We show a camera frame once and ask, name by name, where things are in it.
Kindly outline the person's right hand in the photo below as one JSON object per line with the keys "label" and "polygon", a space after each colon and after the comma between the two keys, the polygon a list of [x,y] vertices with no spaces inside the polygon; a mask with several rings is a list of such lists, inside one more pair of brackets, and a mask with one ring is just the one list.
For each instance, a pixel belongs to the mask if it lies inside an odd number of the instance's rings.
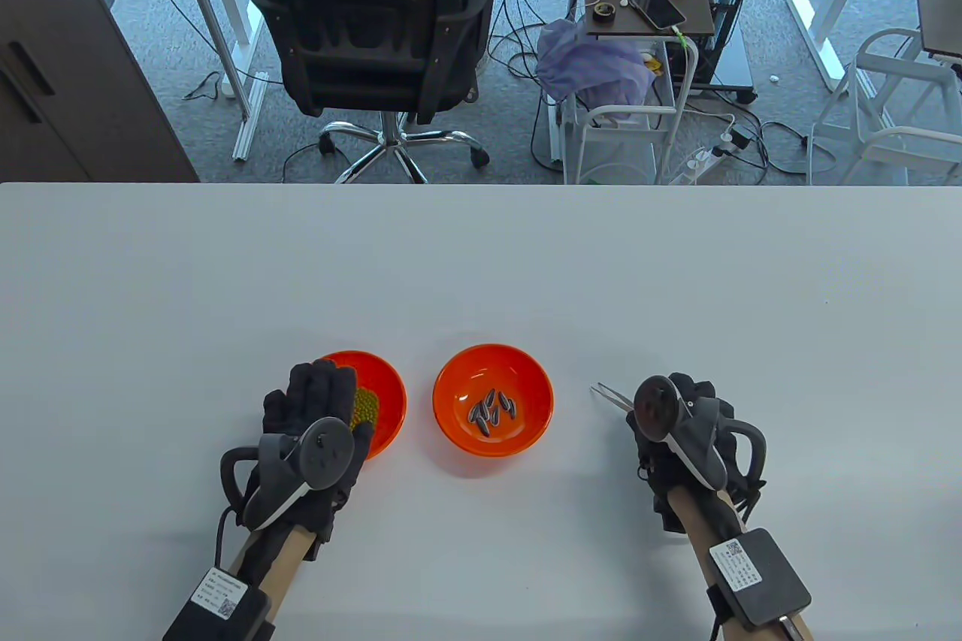
{"label": "person's right hand", "polygon": [[639,471],[654,493],[665,531],[683,534],[669,493],[684,488],[722,541],[742,534],[739,512],[755,508],[765,486],[767,440],[709,381],[683,373],[651,376],[635,391],[628,425],[635,435]]}

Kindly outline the person's left hand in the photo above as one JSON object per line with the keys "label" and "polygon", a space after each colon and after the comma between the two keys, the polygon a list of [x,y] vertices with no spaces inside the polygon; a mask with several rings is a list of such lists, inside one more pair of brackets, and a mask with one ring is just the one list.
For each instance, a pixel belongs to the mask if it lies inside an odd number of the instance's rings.
{"label": "person's left hand", "polygon": [[[295,365],[291,369],[288,389],[285,392],[276,389],[265,397],[262,430],[267,434],[298,436],[322,417],[351,422],[357,389],[357,376],[351,367],[339,367],[325,359]],[[353,455],[339,482],[326,490],[304,494],[268,528],[272,534],[295,527],[315,534],[316,540],[304,556],[306,562],[315,561],[320,545],[331,539],[334,515],[346,506],[368,458],[374,425],[361,422],[353,429],[352,436]]]}

